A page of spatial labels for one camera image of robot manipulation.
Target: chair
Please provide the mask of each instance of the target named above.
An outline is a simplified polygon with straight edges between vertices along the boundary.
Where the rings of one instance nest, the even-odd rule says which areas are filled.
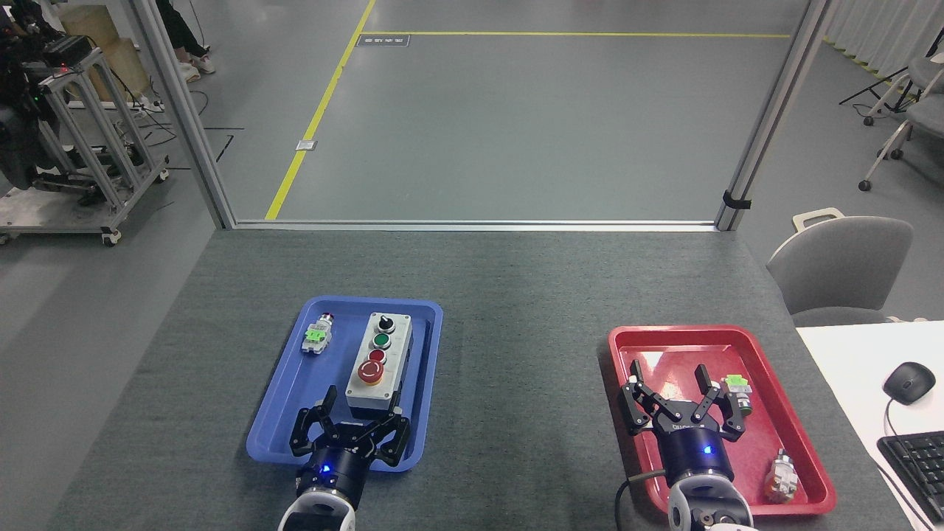
[[[911,225],[898,219],[839,214],[790,236],[774,251],[767,270],[795,326],[890,322],[880,310],[912,233]]]
[[[944,138],[944,94],[935,94],[922,98],[918,103],[908,107],[905,112],[905,121],[892,133],[882,149],[875,156],[875,162],[868,170],[866,177],[859,181],[859,190],[867,192],[872,189],[871,177],[879,164],[888,158],[898,160],[902,157],[902,145],[905,140],[911,139],[914,126],[930,132],[938,138]]]
[[[898,112],[898,108],[904,100],[904,97],[911,90],[912,86],[918,89],[917,98],[922,94],[942,94],[944,85],[937,84],[936,81],[944,71],[944,53],[936,54],[933,57],[919,57],[908,61],[908,68],[904,74],[892,80],[891,86],[882,94],[882,97],[872,106],[862,118],[862,123],[871,126],[875,123],[874,116],[882,111],[882,106],[886,106],[888,100],[894,97],[896,91],[902,90],[902,97],[898,104],[892,110]]]

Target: computer mouse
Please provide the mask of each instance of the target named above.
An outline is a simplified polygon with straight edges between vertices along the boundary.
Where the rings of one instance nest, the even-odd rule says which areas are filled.
[[[920,363],[906,361],[892,371],[882,391],[894,401],[911,405],[923,397],[936,383],[935,375]]]

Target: white switch box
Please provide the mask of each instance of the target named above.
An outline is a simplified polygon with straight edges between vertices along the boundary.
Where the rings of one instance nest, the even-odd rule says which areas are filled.
[[[410,316],[371,314],[347,380],[347,405],[386,411],[394,391],[400,389],[412,342]]]

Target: white desk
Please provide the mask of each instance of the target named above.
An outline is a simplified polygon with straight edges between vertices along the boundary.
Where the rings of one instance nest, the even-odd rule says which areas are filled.
[[[797,332],[868,453],[910,498],[875,445],[879,437],[892,435],[891,430],[885,432],[888,396],[882,391],[882,384],[903,362],[914,361],[929,368],[937,385],[911,405],[892,403],[888,416],[899,434],[944,430],[944,321],[798,328]],[[871,463],[863,463],[863,467],[870,466]],[[894,488],[892,494],[911,525],[918,530],[926,529]],[[914,500],[911,503],[920,510]],[[944,530],[944,523],[938,523],[935,530]]]

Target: person's leg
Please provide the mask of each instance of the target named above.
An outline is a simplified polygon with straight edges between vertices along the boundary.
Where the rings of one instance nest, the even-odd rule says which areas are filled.
[[[177,53],[178,49],[182,48],[187,54],[191,54],[194,57],[201,58],[206,56],[207,50],[196,41],[193,32],[187,27],[186,21],[184,21],[180,13],[174,9],[174,6],[171,6],[170,1],[157,0],[157,4],[160,17],[164,22],[164,28],[167,30],[167,36],[171,40],[171,45],[174,47],[175,53]],[[185,59],[182,59],[181,54],[177,53],[177,59],[181,62],[190,59],[186,56],[183,57]]]

